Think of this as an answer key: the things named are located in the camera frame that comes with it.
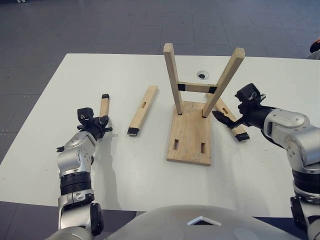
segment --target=white table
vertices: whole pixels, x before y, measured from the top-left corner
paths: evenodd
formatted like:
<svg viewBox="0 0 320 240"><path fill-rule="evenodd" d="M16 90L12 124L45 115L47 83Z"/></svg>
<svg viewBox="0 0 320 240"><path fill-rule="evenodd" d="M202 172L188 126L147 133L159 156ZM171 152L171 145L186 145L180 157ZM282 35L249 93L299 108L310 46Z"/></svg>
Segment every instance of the white table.
<svg viewBox="0 0 320 240"><path fill-rule="evenodd" d="M214 84L228 59L176 56L179 78ZM197 79L200 70L210 78ZM264 105L304 113L320 126L320 61L245 58L222 95L237 117L234 95L251 82L266 93ZM140 136L129 137L148 85L158 85L159 92ZM251 140L238 143L214 119L210 167L166 161L174 101L162 55L68 54L0 165L0 201L57 206L55 149L77 132L77 109L91 107L99 114L104 93L110 94L113 132L99 141L92 166L96 201L103 209L201 204L257 217L291 217L293 177L286 153L256 128L247 129ZM182 99L206 101L204 93L182 92Z"/></svg>

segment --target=black end cap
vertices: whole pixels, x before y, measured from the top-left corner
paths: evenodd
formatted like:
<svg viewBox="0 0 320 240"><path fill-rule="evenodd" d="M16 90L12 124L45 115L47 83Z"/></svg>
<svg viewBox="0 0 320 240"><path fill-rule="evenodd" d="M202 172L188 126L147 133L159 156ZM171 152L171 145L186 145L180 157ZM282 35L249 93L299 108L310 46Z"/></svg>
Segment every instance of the black end cap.
<svg viewBox="0 0 320 240"><path fill-rule="evenodd" d="M139 132L139 128L136 127L129 127L127 134L130 136L137 136Z"/></svg>
<svg viewBox="0 0 320 240"><path fill-rule="evenodd" d="M216 90L217 90L217 87L216 87L216 86L211 86L211 87L209 88L208 93L209 93L209 94L214 94Z"/></svg>
<svg viewBox="0 0 320 240"><path fill-rule="evenodd" d="M250 139L248 133L246 133L246 132L241 133L241 134L237 134L235 136L235 138L238 139L239 142L243 142L243 141Z"/></svg>
<svg viewBox="0 0 320 240"><path fill-rule="evenodd" d="M182 83L178 83L178 90L179 91L185 91L186 90L186 85Z"/></svg>
<svg viewBox="0 0 320 240"><path fill-rule="evenodd" d="M109 99L109 94L108 93L106 93L106 94L102 94L102 97L101 97L102 99Z"/></svg>

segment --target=gray tiled floor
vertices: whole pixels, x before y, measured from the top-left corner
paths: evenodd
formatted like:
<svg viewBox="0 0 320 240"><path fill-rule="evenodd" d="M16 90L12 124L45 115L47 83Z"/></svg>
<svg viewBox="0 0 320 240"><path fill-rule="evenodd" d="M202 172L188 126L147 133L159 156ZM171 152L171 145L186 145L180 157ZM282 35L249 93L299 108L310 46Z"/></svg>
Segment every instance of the gray tiled floor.
<svg viewBox="0 0 320 240"><path fill-rule="evenodd" d="M1 162L66 53L161 54L173 42L177 55L243 47L247 56L305 58L320 36L320 1L2 0L0 33ZM27 239L49 235L55 227L19 227L34 211L42 223L40 208L0 202L0 239L20 238L18 229ZM43 209L56 223L56 209Z"/></svg>

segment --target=wooden stick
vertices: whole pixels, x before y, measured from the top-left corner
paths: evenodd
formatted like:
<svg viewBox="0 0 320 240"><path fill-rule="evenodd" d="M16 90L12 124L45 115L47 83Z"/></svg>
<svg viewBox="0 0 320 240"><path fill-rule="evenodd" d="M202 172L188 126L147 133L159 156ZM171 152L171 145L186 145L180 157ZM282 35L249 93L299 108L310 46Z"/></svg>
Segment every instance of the wooden stick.
<svg viewBox="0 0 320 240"><path fill-rule="evenodd" d="M237 47L231 58L229 59L227 65L225 66L223 73L221 74L218 82L217 82L217 89L215 90L214 94L209 98L202 110L202 116L204 118L208 117L212 108L215 106L216 102L220 98L221 94L226 89L228 83L230 82L231 78L234 76L236 71L238 70L240 64L245 58L245 50L243 48Z"/></svg>
<svg viewBox="0 0 320 240"><path fill-rule="evenodd" d="M176 107L177 114L182 114L182 100L181 100L181 94L178 90L178 72L177 72L177 66L176 66L176 60L175 60L175 52L174 52L174 46L172 43L166 43L163 47L163 54L165 59L166 68L168 70L169 74L169 80L171 84L174 104Z"/></svg>
<svg viewBox="0 0 320 240"><path fill-rule="evenodd" d="M158 91L158 86L149 86L146 90L144 97L137 109L131 124L129 126L127 134L130 136L137 136L138 132L141 130L144 121L146 119L147 113L153 103L156 93Z"/></svg>
<svg viewBox="0 0 320 240"><path fill-rule="evenodd" d="M208 99L211 97L211 94L209 93L206 93L205 95ZM214 108L219 112L223 113L226 117L230 118L232 121L237 121L235 115L230 111L230 109L227 107L227 105L221 98L218 99L218 101L214 105ZM247 131L242 125L235 127L231 130L231 132L239 142L243 142L250 139Z"/></svg>
<svg viewBox="0 0 320 240"><path fill-rule="evenodd" d="M100 118L109 114L109 94L103 94L100 105Z"/></svg>
<svg viewBox="0 0 320 240"><path fill-rule="evenodd" d="M197 93L215 93L218 85L215 84L203 84L203 83L189 83L178 81L179 91L197 92Z"/></svg>

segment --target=wooden plank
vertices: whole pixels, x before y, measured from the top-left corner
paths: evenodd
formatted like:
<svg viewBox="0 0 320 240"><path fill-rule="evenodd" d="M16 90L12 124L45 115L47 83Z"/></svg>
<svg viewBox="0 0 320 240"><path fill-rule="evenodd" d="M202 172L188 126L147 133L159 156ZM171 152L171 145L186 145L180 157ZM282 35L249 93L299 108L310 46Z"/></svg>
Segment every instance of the wooden plank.
<svg viewBox="0 0 320 240"><path fill-rule="evenodd" d="M182 101L183 114L173 111L166 159L211 165L211 117L202 117L204 103Z"/></svg>
<svg viewBox="0 0 320 240"><path fill-rule="evenodd" d="M138 132L141 130L147 113L155 99L156 93L158 91L158 86L151 85L147 88L144 97L139 105L139 108L137 109L131 124L129 126L127 134L130 136L137 136Z"/></svg>
<svg viewBox="0 0 320 240"><path fill-rule="evenodd" d="M100 105L100 118L109 114L109 94L103 94Z"/></svg>
<svg viewBox="0 0 320 240"><path fill-rule="evenodd" d="M171 84L171 90L173 94L174 104L177 114L182 114L182 100L181 94L178 90L178 72L176 66L174 46L172 43L166 43L163 47L163 54L166 64L166 69L168 70L169 80Z"/></svg>
<svg viewBox="0 0 320 240"><path fill-rule="evenodd" d="M205 106L203 107L202 116L208 117L211 110L215 106L216 102L220 98L221 94L226 89L228 83L230 82L231 78L234 76L236 71L238 70L240 64L245 58L245 50L243 48L237 47L234 51L232 56L230 57L227 65L225 66L223 73L221 74L218 82L217 82L217 89L215 90L214 94L208 99Z"/></svg>
<svg viewBox="0 0 320 240"><path fill-rule="evenodd" d="M217 89L216 84L203 84L203 83L190 83L179 81L178 89L179 91L196 92L196 93L215 93Z"/></svg>
<svg viewBox="0 0 320 240"><path fill-rule="evenodd" d="M207 98L210 98L209 93L205 94ZM223 113L226 117L230 118L232 121L237 121L237 118L235 115L231 112L231 110L228 108L228 106L225 104L225 102L221 99L221 97L218 99L218 101L215 103L214 108L218 110L219 112ZM231 129L231 132L233 136L239 141L239 142L244 142L246 140L249 140L250 137L245 130L243 125L239 125L235 127L234 129Z"/></svg>

